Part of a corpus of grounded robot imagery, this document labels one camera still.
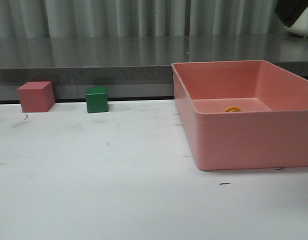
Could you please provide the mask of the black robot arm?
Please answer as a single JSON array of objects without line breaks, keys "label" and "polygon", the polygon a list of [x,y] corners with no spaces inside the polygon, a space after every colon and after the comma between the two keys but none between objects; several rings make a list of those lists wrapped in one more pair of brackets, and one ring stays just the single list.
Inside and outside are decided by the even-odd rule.
[{"label": "black robot arm", "polygon": [[286,27],[291,27],[308,8],[308,0],[278,0],[275,13]]}]

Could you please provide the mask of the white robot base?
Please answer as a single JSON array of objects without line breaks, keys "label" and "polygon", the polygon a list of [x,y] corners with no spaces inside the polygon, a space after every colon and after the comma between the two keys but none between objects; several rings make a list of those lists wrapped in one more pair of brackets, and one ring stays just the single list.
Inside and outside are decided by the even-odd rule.
[{"label": "white robot base", "polygon": [[285,29],[290,34],[308,38],[308,10],[304,11],[291,27]]}]

